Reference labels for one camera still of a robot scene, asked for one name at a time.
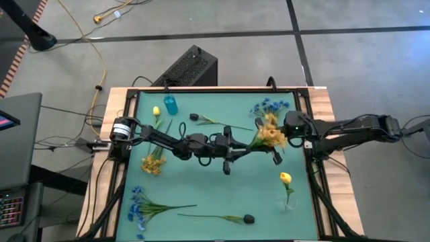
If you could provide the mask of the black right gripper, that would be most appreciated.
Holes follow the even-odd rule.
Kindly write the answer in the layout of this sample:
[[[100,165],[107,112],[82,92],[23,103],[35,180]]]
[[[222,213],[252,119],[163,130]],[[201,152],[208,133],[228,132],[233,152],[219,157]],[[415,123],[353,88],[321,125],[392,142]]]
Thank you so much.
[[[254,136],[254,149],[251,149],[251,152],[272,154],[273,162],[279,165],[282,158],[275,148],[283,147],[283,133],[277,127],[277,118],[275,116],[256,118],[255,125],[257,132]]]

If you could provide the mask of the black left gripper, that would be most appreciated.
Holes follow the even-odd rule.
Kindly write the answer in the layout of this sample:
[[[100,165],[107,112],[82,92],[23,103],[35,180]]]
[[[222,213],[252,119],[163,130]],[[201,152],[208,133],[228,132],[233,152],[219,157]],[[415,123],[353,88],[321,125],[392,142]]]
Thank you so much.
[[[236,161],[251,152],[250,150],[247,150],[249,148],[247,144],[241,143],[237,140],[232,140],[232,130],[230,126],[225,126],[223,133],[218,133],[216,135],[214,143],[218,157],[222,157],[224,159],[222,170],[225,175],[230,175],[230,164],[232,161]],[[244,149],[244,151],[231,152],[230,144],[232,149]]]

